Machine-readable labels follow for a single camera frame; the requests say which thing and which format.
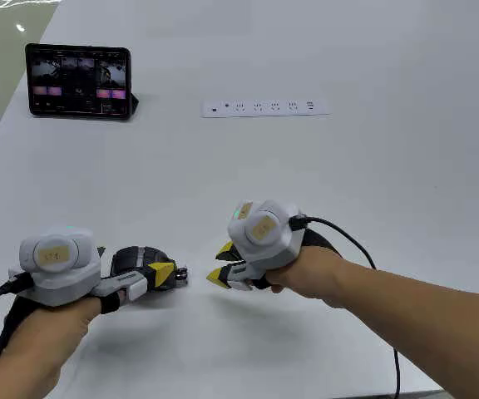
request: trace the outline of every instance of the yellow label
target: yellow label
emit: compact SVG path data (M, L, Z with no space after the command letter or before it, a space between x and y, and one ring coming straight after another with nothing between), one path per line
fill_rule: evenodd
M269 232L276 227L276 223L269 216L264 216L253 228L253 236L258 239L264 239Z
M253 206L252 202L248 202L248 203L244 204L241 207L241 211L239 212L238 220L239 219L245 219L247 217L247 215L249 214L250 209L252 208L252 206Z
M70 260L70 247L61 245L59 247L39 249L37 255L38 266L60 264Z

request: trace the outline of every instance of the human hand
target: human hand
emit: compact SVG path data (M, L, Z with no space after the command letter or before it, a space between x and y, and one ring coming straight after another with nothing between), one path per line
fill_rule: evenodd
M302 247L299 257L288 266L269 270L265 277L274 293L290 288L306 298L322 299L340 308L340 272L352 265L334 251L316 246Z
M18 360L25 367L43 370L42 390L47 393L57 384L62 365L100 312L99 298L85 298L59 308L39 308L12 334L1 360Z

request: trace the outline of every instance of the tablet screen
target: tablet screen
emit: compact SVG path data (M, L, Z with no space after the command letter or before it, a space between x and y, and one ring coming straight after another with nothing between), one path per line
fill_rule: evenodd
M31 112L126 116L128 67L126 49L27 46Z

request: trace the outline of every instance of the table surface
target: table surface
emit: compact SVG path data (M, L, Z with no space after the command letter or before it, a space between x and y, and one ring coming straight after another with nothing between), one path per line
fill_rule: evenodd
M479 2L65 0L42 41L129 47L141 103L128 122L34 118L22 79L0 123L0 282L53 224L92 229L103 268L139 244L191 273L98 318L50 397L393 391L389 346L349 313L205 281L240 199L293 201L379 268L479 292ZM205 99L287 97L333 114L200 118ZM404 391L436 387L402 360Z

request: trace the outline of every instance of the electrical outlet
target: electrical outlet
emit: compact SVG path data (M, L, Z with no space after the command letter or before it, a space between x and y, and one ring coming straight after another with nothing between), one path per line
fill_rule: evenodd
M259 102L259 101L255 101L254 104L253 104L253 111L255 114L262 114L264 112L264 105Z
M299 110L299 103L295 100L288 101L288 109L292 112L296 112Z
M238 101L236 103L234 103L234 112L235 113L244 113L246 111L245 109L245 103L242 102L242 101Z
M329 115L324 99L204 101L204 118Z

